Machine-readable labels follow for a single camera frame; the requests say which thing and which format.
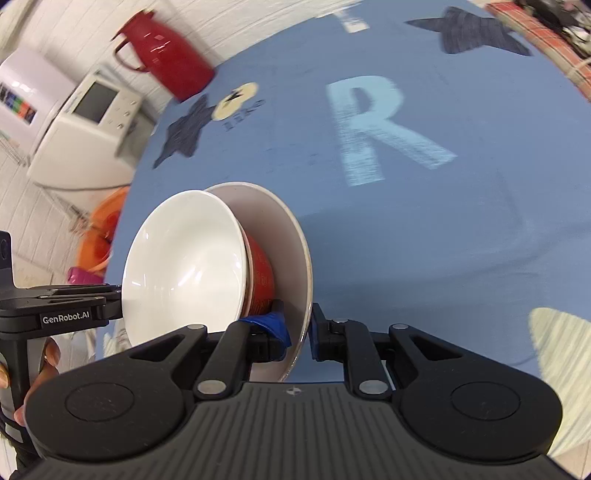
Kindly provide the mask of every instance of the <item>dark blue star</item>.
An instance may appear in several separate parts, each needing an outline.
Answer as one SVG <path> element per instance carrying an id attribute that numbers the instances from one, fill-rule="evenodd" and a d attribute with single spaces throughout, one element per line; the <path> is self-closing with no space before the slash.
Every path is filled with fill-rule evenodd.
<path id="1" fill-rule="evenodd" d="M 489 45 L 519 55 L 531 55 L 529 49 L 511 37 L 510 30 L 496 18 L 481 18 L 458 7 L 448 7 L 443 18 L 422 18 L 406 23 L 440 32 L 445 53 L 460 53 Z"/>
<path id="2" fill-rule="evenodd" d="M 171 124 L 167 130 L 167 138 L 162 152 L 152 168 L 158 167 L 177 151 L 187 158 L 192 157 L 197 150 L 202 128 L 212 120 L 214 108 L 215 106 L 207 106 L 207 94 L 201 95 L 187 115 Z"/>

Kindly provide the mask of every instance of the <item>display screen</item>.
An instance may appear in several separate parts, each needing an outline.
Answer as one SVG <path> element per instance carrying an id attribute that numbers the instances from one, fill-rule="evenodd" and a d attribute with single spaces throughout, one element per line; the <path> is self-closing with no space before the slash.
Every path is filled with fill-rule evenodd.
<path id="1" fill-rule="evenodd" d="M 74 113 L 98 124 L 105 115 L 109 105 L 117 96 L 117 93 L 119 92 L 116 90 L 112 90 L 101 83 L 94 82 L 88 89 L 88 92 L 82 97 L 80 103 L 74 108 Z"/>

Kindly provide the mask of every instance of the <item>finger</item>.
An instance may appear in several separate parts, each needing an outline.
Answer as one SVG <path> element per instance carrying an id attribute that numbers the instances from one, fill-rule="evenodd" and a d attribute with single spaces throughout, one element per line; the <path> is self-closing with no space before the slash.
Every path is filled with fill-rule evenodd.
<path id="1" fill-rule="evenodd" d="M 54 367 L 57 367 L 57 364 L 60 362 L 61 350 L 53 338 L 47 339 L 47 343 L 45 344 L 45 358 Z"/>
<path id="2" fill-rule="evenodd" d="M 8 370 L 2 364 L 0 364 L 0 388 L 10 387 L 10 377 L 8 376 Z"/>
<path id="3" fill-rule="evenodd" d="M 37 379 L 33 382 L 33 385 L 31 385 L 31 388 L 27 392 L 27 395 L 25 395 L 25 402 L 24 402 L 23 406 L 18 408 L 16 410 L 16 412 L 14 413 L 14 421 L 17 422 L 21 427 L 25 426 L 25 408 L 27 406 L 27 401 L 28 401 L 29 397 L 31 396 L 31 394 L 36 389 L 38 389 L 41 385 L 43 385 L 45 382 L 47 382 L 48 380 L 51 380 L 54 377 L 57 377 L 58 375 L 59 375 L 59 372 L 57 371 L 57 368 L 54 367 L 52 364 L 45 362 L 45 366 L 43 367 L 43 370 L 41 370 L 41 373 L 39 374 Z"/>

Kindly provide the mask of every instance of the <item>table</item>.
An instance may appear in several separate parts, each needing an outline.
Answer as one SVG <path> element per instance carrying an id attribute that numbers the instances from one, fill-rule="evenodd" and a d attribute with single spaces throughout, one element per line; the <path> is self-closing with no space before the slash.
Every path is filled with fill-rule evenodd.
<path id="1" fill-rule="evenodd" d="M 107 281 L 121 282 L 137 230 L 163 200 L 250 181 L 299 219 L 327 317 L 383 332 L 409 323 L 539 375 L 530 311 L 591 318 L 591 111 L 516 34 L 530 56 L 487 45 L 450 54 L 444 31 L 433 31 L 443 24 L 405 23 L 447 8 L 365 0 L 348 16 L 369 28 L 308 20 L 220 65 L 201 94 L 172 101 L 131 186 Z M 190 158 L 176 152 L 153 168 L 167 128 L 199 99 L 215 107 L 251 82 L 258 90 L 238 116 L 206 122 Z M 289 380 L 341 376 L 306 345 Z"/>

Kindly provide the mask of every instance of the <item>printed logo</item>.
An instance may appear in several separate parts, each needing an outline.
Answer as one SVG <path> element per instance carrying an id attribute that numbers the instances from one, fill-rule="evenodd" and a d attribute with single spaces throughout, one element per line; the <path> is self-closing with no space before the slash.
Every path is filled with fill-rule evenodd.
<path id="1" fill-rule="evenodd" d="M 49 325 L 50 323 L 61 323 L 61 322 L 71 322 L 72 320 L 84 320 L 90 319 L 90 310 L 84 310 L 82 312 L 74 312 L 74 313 L 60 313 L 53 317 L 42 317 L 41 321 L 45 325 Z"/>
<path id="2" fill-rule="evenodd" d="M 250 100 L 256 95 L 258 85 L 254 82 L 240 85 L 232 90 L 230 95 L 225 96 L 212 113 L 212 120 L 225 120 L 230 115 L 236 113 L 244 102 Z"/>

